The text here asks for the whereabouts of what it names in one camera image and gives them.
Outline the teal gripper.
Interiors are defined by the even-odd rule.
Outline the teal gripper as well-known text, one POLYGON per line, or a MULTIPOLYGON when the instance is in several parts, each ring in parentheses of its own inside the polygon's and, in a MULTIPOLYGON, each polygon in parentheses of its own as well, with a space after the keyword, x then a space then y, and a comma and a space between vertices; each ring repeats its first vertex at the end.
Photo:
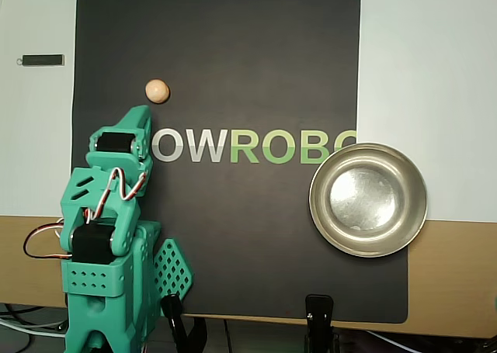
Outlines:
POLYGON ((90 167, 105 171, 121 168, 130 187, 145 173, 145 181, 137 191, 137 196, 143 197, 153 167, 150 107, 132 107, 120 121, 120 127, 104 126, 94 132, 85 159, 90 167))

